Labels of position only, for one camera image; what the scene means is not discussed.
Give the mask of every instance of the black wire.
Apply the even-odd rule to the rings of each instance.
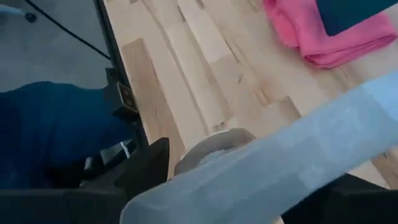
[[[41,10],[41,8],[39,8],[38,6],[36,6],[33,2],[31,2],[30,0],[25,0],[25,2],[27,4],[29,4],[30,6],[32,6],[36,11],[38,11],[39,13],[41,13],[44,17],[46,17],[49,21],[53,22],[56,26],[58,26],[61,30],[67,32],[69,35],[71,35],[72,37],[76,38],[77,40],[79,40],[80,42],[82,42],[83,44],[87,45],[89,48],[95,50],[97,53],[99,53],[100,55],[102,55],[103,57],[105,57],[108,60],[111,60],[111,57],[109,57],[108,55],[106,55],[104,52],[100,51],[99,49],[97,49],[96,47],[94,47],[93,45],[91,45],[89,42],[83,40],[82,38],[80,38],[79,36],[77,36],[76,34],[72,33],[71,31],[69,31],[67,28],[65,28],[63,25],[61,25],[58,21],[56,21],[55,19],[53,19],[51,16],[49,16],[46,12],[44,12],[43,10]]]

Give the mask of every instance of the black plastic part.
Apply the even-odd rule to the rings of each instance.
[[[131,89],[119,82],[115,69],[107,68],[106,78],[108,86],[104,89],[104,99],[112,115],[127,123],[137,121],[138,108]]]
[[[80,186],[84,179],[86,160],[75,161],[67,167],[51,167],[45,171],[52,187],[56,189],[74,189]]]
[[[398,191],[346,174],[282,215],[285,224],[398,223]]]
[[[105,164],[101,153],[98,153],[91,157],[91,164],[88,167],[85,167],[81,179],[85,181],[91,181],[100,175],[103,175],[106,171],[107,170],[105,169]]]
[[[37,16],[33,13],[28,12],[27,14],[25,14],[25,19],[30,23],[34,23],[37,20]]]
[[[128,198],[133,198],[163,184],[169,171],[169,145],[168,138],[161,138],[150,145],[148,150],[152,153],[148,153],[147,150],[137,151],[126,161],[126,171],[115,180],[114,185],[124,189]]]

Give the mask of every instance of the dark teal cloth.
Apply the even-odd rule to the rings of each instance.
[[[131,137],[106,109],[103,90],[38,82],[0,93],[0,189],[51,187],[45,169]]]
[[[326,33],[334,36],[397,2],[398,0],[317,0],[317,5]]]

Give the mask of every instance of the pink towel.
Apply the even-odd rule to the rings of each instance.
[[[382,13],[329,37],[315,0],[264,0],[264,5],[280,41],[299,48],[302,57],[316,67],[339,66],[397,38],[390,20]]]

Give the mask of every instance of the metal bracket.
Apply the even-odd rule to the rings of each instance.
[[[114,68],[106,69],[106,78],[108,86],[104,89],[104,98],[112,115],[127,123],[137,121],[139,112],[131,89],[119,82]]]

